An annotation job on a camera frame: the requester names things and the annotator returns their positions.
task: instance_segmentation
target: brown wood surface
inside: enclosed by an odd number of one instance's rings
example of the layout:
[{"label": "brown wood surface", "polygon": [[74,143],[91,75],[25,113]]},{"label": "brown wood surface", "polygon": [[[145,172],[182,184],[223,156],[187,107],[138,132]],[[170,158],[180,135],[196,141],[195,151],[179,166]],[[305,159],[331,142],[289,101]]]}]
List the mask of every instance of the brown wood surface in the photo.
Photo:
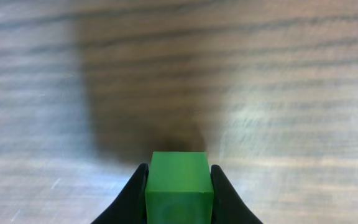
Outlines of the brown wood surface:
[{"label": "brown wood surface", "polygon": [[358,223],[358,0],[0,0],[0,223],[90,223],[155,150]]}]

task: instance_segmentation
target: cube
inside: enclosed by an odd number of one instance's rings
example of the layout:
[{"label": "cube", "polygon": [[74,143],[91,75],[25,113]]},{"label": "cube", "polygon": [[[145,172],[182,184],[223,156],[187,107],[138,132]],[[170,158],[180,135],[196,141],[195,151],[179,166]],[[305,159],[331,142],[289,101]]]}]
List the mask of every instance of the cube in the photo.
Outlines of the cube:
[{"label": "cube", "polygon": [[214,191],[205,152],[154,152],[145,190],[148,224],[210,224]]}]

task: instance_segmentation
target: green cube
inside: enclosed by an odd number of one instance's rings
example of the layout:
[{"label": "green cube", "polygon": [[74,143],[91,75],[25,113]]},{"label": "green cube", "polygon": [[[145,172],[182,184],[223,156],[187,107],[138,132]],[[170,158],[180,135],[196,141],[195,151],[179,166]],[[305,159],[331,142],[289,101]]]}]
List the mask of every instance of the green cube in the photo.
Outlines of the green cube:
[{"label": "green cube", "polygon": [[149,224],[210,224],[214,191],[205,152],[154,152],[145,190]]}]

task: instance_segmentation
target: wood grain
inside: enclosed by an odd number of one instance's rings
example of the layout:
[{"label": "wood grain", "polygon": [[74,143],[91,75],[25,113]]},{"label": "wood grain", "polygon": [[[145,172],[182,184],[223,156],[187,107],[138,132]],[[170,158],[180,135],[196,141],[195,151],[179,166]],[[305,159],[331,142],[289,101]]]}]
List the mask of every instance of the wood grain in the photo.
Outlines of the wood grain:
[{"label": "wood grain", "polygon": [[358,0],[0,0],[0,223],[90,223],[156,150],[358,223]]}]

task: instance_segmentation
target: green object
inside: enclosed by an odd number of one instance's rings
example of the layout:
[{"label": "green object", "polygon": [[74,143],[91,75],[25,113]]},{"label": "green object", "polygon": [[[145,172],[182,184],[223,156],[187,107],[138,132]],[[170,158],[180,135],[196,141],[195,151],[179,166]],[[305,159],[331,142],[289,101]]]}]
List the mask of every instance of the green object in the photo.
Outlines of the green object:
[{"label": "green object", "polygon": [[214,191],[205,152],[154,152],[145,190],[149,224],[210,224]]}]

